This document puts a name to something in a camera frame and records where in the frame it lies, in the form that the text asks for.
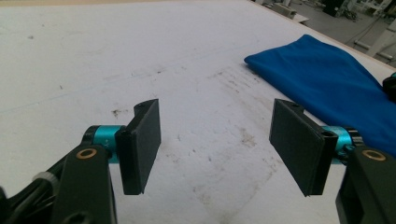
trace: folded blue cloth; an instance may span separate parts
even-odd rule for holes
[[[396,157],[396,104],[351,55],[310,35],[246,57],[248,66],[332,126],[353,127],[364,143]]]

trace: brass screw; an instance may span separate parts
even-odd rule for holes
[[[374,161],[385,161],[387,158],[384,156],[384,154],[374,151],[374,150],[363,150],[361,152],[365,157],[372,159]]]
[[[96,152],[97,151],[94,148],[86,148],[77,153],[76,157],[80,160],[87,160],[94,157],[96,155]]]

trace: gray floor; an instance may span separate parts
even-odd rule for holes
[[[365,52],[367,49],[355,45],[355,40],[372,45],[391,23],[389,19],[368,16],[358,11],[356,11],[358,18],[355,21],[349,20],[344,16],[335,18],[322,12],[322,8],[316,7],[311,2],[302,2],[300,0],[293,0],[290,7],[296,9],[299,14],[309,18],[306,23],[308,27],[361,52]],[[384,49],[383,52],[393,56],[393,60],[388,60],[378,55],[375,58],[396,67],[396,46],[392,45]]]

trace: blue metallic cylinder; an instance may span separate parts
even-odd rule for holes
[[[117,156],[116,132],[121,128],[121,125],[102,125],[96,130],[92,143],[101,145],[104,149],[111,152],[110,163],[119,163]]]
[[[338,135],[337,145],[335,146],[335,152],[337,154],[344,152],[344,146],[351,146],[353,144],[352,138],[350,138],[349,132],[345,128],[338,126],[322,126],[322,128]]]

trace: tabletop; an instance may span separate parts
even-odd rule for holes
[[[304,197],[268,140],[274,99],[287,97],[244,58],[309,34],[378,81],[392,68],[245,0],[13,4],[0,5],[8,196],[91,125],[127,124],[134,105],[158,98],[163,141],[145,194],[124,196],[110,164],[119,223],[338,222],[345,168],[332,165],[323,195]]]

